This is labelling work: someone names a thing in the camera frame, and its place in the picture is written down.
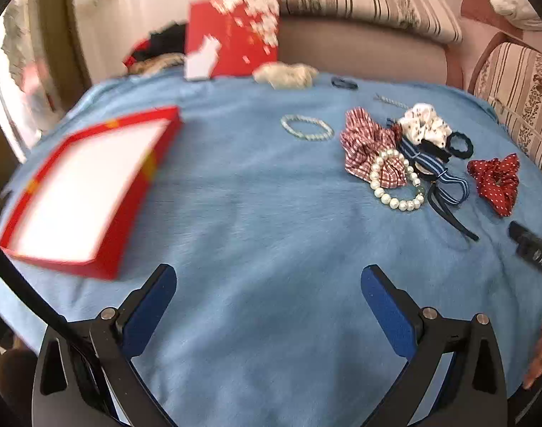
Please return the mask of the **white cloth bundle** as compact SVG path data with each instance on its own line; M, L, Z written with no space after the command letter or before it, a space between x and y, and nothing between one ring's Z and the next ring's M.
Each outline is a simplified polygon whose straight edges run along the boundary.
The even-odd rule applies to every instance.
M542 31L542 20L528 0L489 0L494 11L523 31Z

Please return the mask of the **red tray box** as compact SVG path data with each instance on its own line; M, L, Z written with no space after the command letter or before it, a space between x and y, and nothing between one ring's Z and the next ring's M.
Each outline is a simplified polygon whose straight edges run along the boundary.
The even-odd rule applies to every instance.
M25 263L114 280L143 199L182 126L175 106L64 139L13 208L0 247Z

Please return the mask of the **red polka dot scrunchie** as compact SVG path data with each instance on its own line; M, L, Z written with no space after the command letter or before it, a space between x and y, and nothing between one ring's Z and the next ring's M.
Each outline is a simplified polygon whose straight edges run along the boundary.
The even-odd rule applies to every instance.
M516 153L504 158L472 160L467 164L469 175L477 184L477 194L500 217L512 214L518 196L520 160Z

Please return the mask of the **red white checkered scrunchie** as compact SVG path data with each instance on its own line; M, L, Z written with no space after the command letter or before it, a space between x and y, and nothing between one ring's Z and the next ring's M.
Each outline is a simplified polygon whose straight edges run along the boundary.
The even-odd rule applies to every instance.
M370 182L371 167L381 151L397 149L400 137L392 128L379 125L370 117L366 109L357 107L345 113L345 126L340 133L340 143L344 149L345 170ZM379 171L383 188L393 189L405 186L407 178L405 167L398 157L390 158Z

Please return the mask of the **black and red clothes pile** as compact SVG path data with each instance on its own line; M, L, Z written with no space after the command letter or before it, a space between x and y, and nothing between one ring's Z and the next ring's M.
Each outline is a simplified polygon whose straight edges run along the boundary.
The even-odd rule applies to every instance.
M165 54L183 54L186 43L186 23L172 23L159 32L137 42L123 59L122 64L131 68L136 63L148 61Z

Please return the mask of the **blue striped strap watch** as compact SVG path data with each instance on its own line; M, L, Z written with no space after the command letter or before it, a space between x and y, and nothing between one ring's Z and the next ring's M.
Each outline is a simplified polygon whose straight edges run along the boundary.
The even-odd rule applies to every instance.
M470 196L469 183L463 178L457 178L448 172L448 168L435 156L420 151L414 146L407 138L401 135L401 132L397 130L397 121L392 118L386 120L386 125L391 127L400 137L398 149L404 154L404 156L414 165L418 165L423 168L425 174L431 182L437 184L437 188L440 190L441 195L445 202L450 205L460 205L466 201ZM456 185L459 190L456 193L450 194L446 189L447 185Z

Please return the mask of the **blue towel cloth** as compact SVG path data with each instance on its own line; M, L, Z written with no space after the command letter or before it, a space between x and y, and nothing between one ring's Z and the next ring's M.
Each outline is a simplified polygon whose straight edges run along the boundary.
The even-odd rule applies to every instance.
M142 204L119 278L100 281L28 264L19 269L71 321L120 304L161 263L175 297L138 373L181 426L357 426L403 366L363 299L376 264L422 306L444 316L489 316L506 385L517 389L542 324L542 274L517 257L500 218L477 194L456 217L470 241L429 205L403 213L348 174L337 139L311 143L286 115L342 130L362 107L375 121L432 104L469 136L478 159L516 151L487 103L452 88L362 81L335 88L323 74L303 91L247 78L190 83L179 69L92 88L31 151L6 189L19 197L68 135L118 116L175 105L183 126Z

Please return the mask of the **red floral box lid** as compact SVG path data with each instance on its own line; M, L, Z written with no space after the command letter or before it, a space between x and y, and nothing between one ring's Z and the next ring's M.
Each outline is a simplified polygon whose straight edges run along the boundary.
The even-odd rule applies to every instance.
M279 0L201 0L190 5L184 77L250 76L279 52Z

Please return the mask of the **silver hair clip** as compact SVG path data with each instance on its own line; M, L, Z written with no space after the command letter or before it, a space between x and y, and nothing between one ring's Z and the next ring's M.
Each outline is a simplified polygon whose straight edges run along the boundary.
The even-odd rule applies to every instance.
M393 105L393 106L398 107L398 108L403 109L403 110L408 110L408 109L411 108L411 106L409 106L408 104L405 104L403 102L388 98L388 97L383 96L383 95L376 94L374 96L374 99L379 101L379 102L383 102L385 104L388 104L388 105Z

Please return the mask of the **cream knitted scrunchie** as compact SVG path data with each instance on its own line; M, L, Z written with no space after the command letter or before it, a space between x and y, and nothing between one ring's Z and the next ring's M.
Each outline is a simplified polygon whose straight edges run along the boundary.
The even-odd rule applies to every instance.
M265 63L252 72L257 83L268 83L275 90L303 90L313 85L318 70L310 65L287 65L282 62Z

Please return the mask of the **white dotted scrunchie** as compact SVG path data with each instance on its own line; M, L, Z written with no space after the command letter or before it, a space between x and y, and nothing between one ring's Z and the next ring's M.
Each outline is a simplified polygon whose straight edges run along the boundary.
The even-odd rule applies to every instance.
M397 123L401 126L402 135L416 146L427 141L438 148L445 148L447 138L452 133L434 106L426 103L417 103L406 110Z

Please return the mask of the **thick black scrunchie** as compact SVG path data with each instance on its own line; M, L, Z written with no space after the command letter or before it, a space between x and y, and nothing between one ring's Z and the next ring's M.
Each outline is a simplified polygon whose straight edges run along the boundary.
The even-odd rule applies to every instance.
M447 164L451 157L451 154L445 148L439 148L436 144L425 139L420 141L417 151L425 161L438 162L441 165Z

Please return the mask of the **striped floral side cushion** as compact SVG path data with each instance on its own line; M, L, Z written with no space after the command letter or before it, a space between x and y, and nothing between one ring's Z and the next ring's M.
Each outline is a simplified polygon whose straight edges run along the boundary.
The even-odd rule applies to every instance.
M542 53L500 43L484 58L472 93L493 107L512 141L542 172Z

